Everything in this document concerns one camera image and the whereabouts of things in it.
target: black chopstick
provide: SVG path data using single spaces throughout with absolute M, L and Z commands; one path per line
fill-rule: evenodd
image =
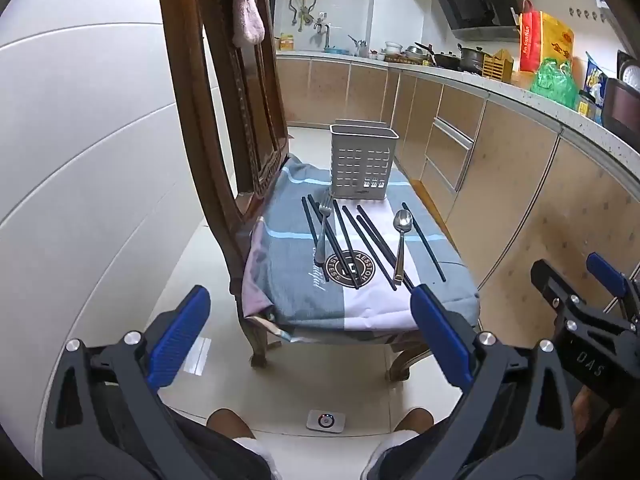
M 402 202 L 402 208 L 406 209 L 409 213 L 411 213 L 411 210 L 409 209 L 409 206 L 405 202 Z M 418 236 L 420 237 L 420 240 L 422 240 L 422 243 L 424 244 L 424 247 L 427 249 L 427 252 L 429 253 L 429 256 L 433 260 L 433 265 L 436 266 L 436 269 L 438 270 L 438 274 L 440 275 L 440 278 L 442 279 L 442 281 L 446 282 L 447 279 L 444 277 L 444 272 L 442 272 L 442 268 L 440 267 L 440 264 L 436 260 L 436 255 L 433 254 L 433 251 L 431 250 L 431 246 L 429 245 L 429 243 L 427 241 L 427 238 L 425 238 L 425 236 L 424 236 L 424 234 L 422 232 L 422 229 L 420 229 L 420 226 L 418 225 L 418 222 L 415 220 L 415 216 L 414 216 L 413 213 L 411 213 L 411 216 L 414 217 L 415 230 L 418 233 Z
M 313 208 L 314 213 L 316 213 L 318 220 L 322 221 L 322 215 L 320 214 L 320 210 L 318 209 L 318 204 L 312 197 L 311 193 L 308 194 L 306 198 L 309 200 L 309 203 L 311 204 L 311 207 Z M 340 244 L 338 243 L 338 240 L 335 237 L 334 230 L 331 228 L 331 224 L 329 224 L 328 219 L 326 220 L 326 225 L 324 226 L 324 232 L 326 233 L 326 237 L 329 238 L 329 243 L 331 244 L 331 247 L 334 250 L 335 255 L 338 257 L 338 261 L 340 262 L 340 265 L 349 274 L 349 277 L 351 278 L 351 282 L 353 283 L 353 286 L 355 288 L 360 288 L 360 285 L 356 281 L 356 278 L 353 275 L 353 272 L 351 271 L 351 267 L 349 267 L 347 265 L 347 262 L 344 260 L 342 249 L 340 248 Z
M 391 276 L 389 275 L 389 273 L 386 272 L 385 266 L 380 261 L 380 258 L 378 257 L 378 254 L 376 253 L 374 248 L 371 247 L 371 244 L 369 243 L 369 240 L 367 240 L 367 236 L 362 232 L 362 229 L 360 229 L 360 227 L 358 226 L 358 223 L 353 219 L 353 216 L 351 216 L 351 212 L 349 211 L 347 206 L 343 205 L 342 206 L 342 210 L 344 211 L 344 214 L 347 215 L 347 218 L 349 219 L 349 222 L 351 222 L 351 225 L 353 226 L 353 228 L 356 229 L 356 232 L 358 233 L 358 236 L 362 239 L 364 244 L 367 246 L 367 249 L 371 253 L 371 256 L 373 257 L 373 259 L 378 264 L 378 267 L 382 271 L 382 274 L 385 275 L 386 280 L 389 282 L 389 285 L 391 285 L 391 288 L 393 290 L 397 290 L 396 289 L 396 284 L 391 279 Z
M 382 237 L 382 235 L 380 234 L 380 231 L 378 231 L 378 228 L 371 221 L 371 218 L 369 218 L 369 215 L 367 215 L 367 212 L 364 211 L 362 206 L 358 205 L 358 206 L 356 206 L 356 208 L 358 209 L 358 212 L 360 213 L 360 215 L 362 216 L 362 218 L 366 222 L 366 224 L 363 224 L 363 226 L 365 227 L 365 229 L 367 229 L 367 232 L 369 232 L 369 234 L 371 235 L 373 241 L 376 243 L 377 247 L 380 248 L 380 251 L 382 252 L 382 255 L 386 258 L 386 260 L 389 262 L 389 264 L 392 267 L 395 267 L 396 266 L 396 255 L 393 254 L 393 251 L 386 244 L 386 241 Z M 407 275 L 406 272 L 404 273 L 404 279 L 402 281 L 404 282 L 406 287 L 409 289 L 409 291 L 411 291 L 414 288 L 414 284 L 412 283 L 411 279 L 409 278 L 409 276 Z
M 311 237 L 314 240 L 314 247 L 318 246 L 318 236 L 316 235 L 316 228 L 314 227 L 314 222 L 311 219 L 311 213 L 309 212 L 309 207 L 306 205 L 305 197 L 302 197 L 302 207 L 305 210 L 306 222 L 309 224 L 309 231 L 311 232 Z M 322 273 L 324 274 L 324 280 L 329 281 L 329 274 L 326 272 L 324 266 L 322 266 Z
M 362 218 L 362 216 L 358 215 L 356 218 L 358 219 L 358 222 L 360 222 L 362 227 L 364 227 L 364 230 L 369 234 L 369 236 L 373 240 L 373 243 L 375 243 L 375 245 L 380 249 L 380 252 L 385 257 L 385 259 L 389 262 L 389 265 L 391 265 L 392 267 L 395 267 L 396 257 L 393 256 L 393 254 L 386 252 L 387 250 L 390 250 L 386 242 L 384 240 L 382 242 L 380 241 L 380 238 L 378 238 L 376 234 L 371 230 L 371 226 L 367 224 L 367 222 Z M 406 275 L 406 272 L 404 273 L 404 278 L 402 279 L 402 282 L 404 283 L 404 286 L 407 288 L 409 292 L 414 290 L 414 284 Z
M 344 220 L 342 219 L 342 214 L 340 213 L 340 206 L 338 206 L 338 201 L 334 199 L 334 211 L 335 216 L 340 222 L 340 229 L 342 229 L 342 234 L 344 235 L 344 240 L 347 242 L 347 247 L 349 249 L 349 254 L 351 256 L 351 261 L 353 262 L 353 267 L 356 269 L 356 276 L 358 277 L 358 283 L 362 286 L 362 276 L 360 275 L 360 269 L 358 268 L 358 263 L 356 261 L 356 254 L 353 252 L 353 247 L 351 246 L 351 240 L 349 240 L 349 234 L 347 233 L 347 227 L 344 225 Z

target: jar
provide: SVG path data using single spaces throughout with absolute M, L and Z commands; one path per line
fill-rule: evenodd
M 594 96 L 585 92 L 584 90 L 580 90 L 578 92 L 578 105 L 577 111 L 580 115 L 591 119 L 592 121 L 596 118 L 596 99 Z

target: wooden chair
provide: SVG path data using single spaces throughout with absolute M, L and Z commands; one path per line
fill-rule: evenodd
M 266 365 L 267 332 L 242 315 L 241 285 L 250 234 L 289 151 L 280 84 L 276 72 L 268 0 L 256 0 L 264 41 L 238 49 L 232 43 L 233 0 L 160 0 L 182 136 L 193 180 L 209 227 L 222 248 L 230 292 L 236 298 L 242 331 L 254 351 L 251 364 Z M 222 157 L 213 109 L 202 25 L 209 41 L 225 109 L 238 196 L 234 197 Z M 408 367 L 424 356 L 415 344 L 396 359 L 389 375 L 408 377 Z

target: white wall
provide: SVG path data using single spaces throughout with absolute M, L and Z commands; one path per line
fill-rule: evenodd
M 158 0 L 12 0 L 0 73 L 0 423 L 39 467 L 65 341 L 143 329 L 202 210 Z
M 420 41 L 423 19 L 424 11 L 415 0 L 374 0 L 371 48 L 380 50 L 386 41 L 406 48 Z
M 308 7 L 313 0 L 306 0 L 305 5 Z M 300 10 L 302 0 L 293 0 L 293 6 Z M 298 12 L 298 22 L 291 25 L 293 19 L 293 11 L 288 8 L 289 0 L 276 0 L 274 17 L 274 33 L 276 36 L 280 34 L 293 34 L 294 48 L 296 50 L 322 50 L 324 49 L 325 27 L 322 34 L 318 34 L 314 30 L 313 25 L 303 25 L 302 32 L 298 32 L 300 26 L 300 12 Z M 348 37 L 351 34 L 357 40 L 367 40 L 367 18 L 369 16 L 370 7 L 373 6 L 373 0 L 318 0 L 316 6 L 311 11 L 311 15 L 318 18 L 319 12 L 326 12 L 326 23 L 331 25 L 330 46 L 337 48 L 349 49 L 354 52 L 355 46 L 353 41 Z
M 589 52 L 596 62 L 609 73 L 614 75 L 616 71 L 616 55 L 618 50 L 624 50 L 620 40 L 608 22 L 602 22 L 599 11 L 596 8 L 595 0 L 531 0 L 538 10 L 544 10 L 548 14 L 555 16 L 563 23 L 571 27 L 575 34 L 574 58 L 582 66 L 580 72 L 584 73 L 586 65 L 586 52 Z M 444 16 L 444 12 L 437 0 L 430 0 L 430 10 L 425 15 L 424 28 L 422 31 L 422 43 L 432 43 L 436 52 L 449 50 L 458 55 L 456 44 L 459 43 L 451 33 L 449 24 Z M 598 19 L 594 21 L 592 17 L 588 20 L 584 15 L 578 18 L 577 13 L 571 16 L 569 8 L 585 10 L 590 13 L 594 10 L 598 12 Z M 493 42 L 460 42 L 463 46 L 482 46 L 485 51 L 494 54 L 500 48 L 507 48 L 514 58 L 520 55 L 518 43 L 493 43 Z

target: white device on floor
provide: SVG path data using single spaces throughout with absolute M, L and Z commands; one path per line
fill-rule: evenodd
M 342 433 L 345 419 L 346 416 L 344 413 L 311 410 L 309 416 L 306 418 L 306 426 L 314 431 Z

